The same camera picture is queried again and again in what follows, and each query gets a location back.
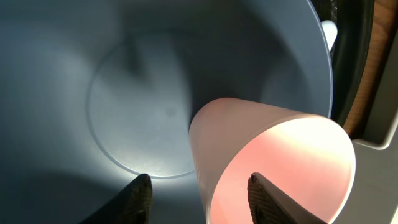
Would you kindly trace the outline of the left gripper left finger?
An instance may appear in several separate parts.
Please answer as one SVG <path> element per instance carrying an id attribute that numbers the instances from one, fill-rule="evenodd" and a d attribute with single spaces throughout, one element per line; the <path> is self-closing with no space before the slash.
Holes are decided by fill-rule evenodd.
<path id="1" fill-rule="evenodd" d="M 151 177 L 148 174 L 140 174 L 81 224 L 148 224 L 152 204 Z"/>

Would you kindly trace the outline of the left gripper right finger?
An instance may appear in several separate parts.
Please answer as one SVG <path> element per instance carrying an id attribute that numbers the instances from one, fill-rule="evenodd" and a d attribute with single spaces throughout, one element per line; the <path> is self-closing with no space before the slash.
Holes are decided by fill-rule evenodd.
<path id="1" fill-rule="evenodd" d="M 254 224 L 326 224 L 258 172 L 247 190 Z"/>

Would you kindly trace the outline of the pink cup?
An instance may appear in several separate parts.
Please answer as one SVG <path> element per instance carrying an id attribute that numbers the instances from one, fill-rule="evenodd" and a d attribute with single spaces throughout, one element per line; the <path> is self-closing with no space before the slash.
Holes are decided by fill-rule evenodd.
<path id="1" fill-rule="evenodd" d="M 189 137 L 208 223 L 251 223 L 253 173 L 327 223 L 336 220 L 353 186 L 351 139 L 323 116 L 220 98 L 195 115 Z"/>

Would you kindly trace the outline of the dark blue plate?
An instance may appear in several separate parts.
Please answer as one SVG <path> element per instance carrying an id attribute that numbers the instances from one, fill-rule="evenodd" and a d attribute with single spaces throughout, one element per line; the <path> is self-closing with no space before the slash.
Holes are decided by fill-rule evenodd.
<path id="1" fill-rule="evenodd" d="M 1 222 L 80 223 L 146 173 L 151 223 L 204 223 L 188 132 L 218 98 L 331 114 L 310 1 L 1 0 Z"/>

